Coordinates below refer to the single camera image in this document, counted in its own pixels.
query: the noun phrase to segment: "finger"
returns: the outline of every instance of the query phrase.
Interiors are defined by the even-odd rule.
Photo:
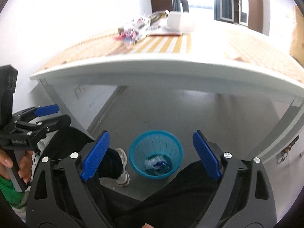
[[[145,224],[142,228],[154,228],[154,227],[151,225]]]
[[[0,163],[8,168],[13,167],[13,161],[10,159],[10,157],[6,154],[6,152],[2,149],[0,149]]]
[[[5,169],[5,166],[3,164],[0,164],[0,175],[7,180],[11,179],[10,176],[8,175],[6,169]]]
[[[30,163],[30,162],[32,162],[32,155],[30,153],[28,153],[28,152],[32,152],[32,151],[27,151],[25,153],[25,155],[20,159],[20,161],[19,161],[19,167],[20,167],[20,165],[22,165],[24,163]]]
[[[30,167],[25,167],[24,169],[18,171],[18,175],[20,176],[20,178],[24,178],[31,174],[32,174],[32,170]]]
[[[24,177],[23,178],[23,181],[25,184],[28,184],[28,182],[31,180],[32,176],[29,176],[29,177]]]
[[[29,171],[32,170],[33,161],[25,161],[19,165],[20,171]]]

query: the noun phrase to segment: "sneaker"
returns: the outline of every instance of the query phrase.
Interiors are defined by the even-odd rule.
[[[116,183],[119,187],[124,187],[124,186],[129,185],[129,183],[130,183],[130,176],[129,176],[129,173],[126,171],[126,165],[128,163],[128,158],[123,149],[117,148],[115,150],[118,152],[118,154],[121,158],[121,162],[123,164],[123,173],[121,174],[121,176],[118,179],[116,179]]]

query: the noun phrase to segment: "table leg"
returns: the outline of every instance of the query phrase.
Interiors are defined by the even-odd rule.
[[[48,84],[44,79],[40,79],[39,81],[42,84],[45,91],[47,92],[47,94],[49,95],[49,97],[51,98],[51,100],[54,102],[54,104],[57,104],[59,106],[60,112],[62,114],[68,115],[71,118],[71,125],[93,139],[93,137],[89,134],[89,132],[86,129],[84,129],[84,127],[80,124],[80,122],[77,121],[77,119],[68,109],[68,107],[62,101],[62,99],[60,98],[54,87],[51,84]]]
[[[304,105],[296,97],[273,130],[246,156],[246,160],[259,157],[263,163],[270,160],[290,144],[304,125]]]

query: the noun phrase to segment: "wooden table top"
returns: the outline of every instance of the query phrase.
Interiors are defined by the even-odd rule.
[[[204,59],[235,60],[240,66],[257,65],[304,83],[304,68],[293,57],[277,49],[267,36],[246,27],[219,21],[196,23],[196,29],[189,35],[148,36],[132,47],[117,41],[116,36],[116,29],[92,36],[53,57],[35,74],[63,65],[72,67],[79,60],[94,62],[94,58],[105,56],[191,54]]]

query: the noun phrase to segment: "electrical outlet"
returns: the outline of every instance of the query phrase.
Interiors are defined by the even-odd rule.
[[[78,99],[81,99],[82,96],[86,93],[86,90],[84,89],[83,85],[79,85],[78,87],[75,88],[74,92],[76,97]]]

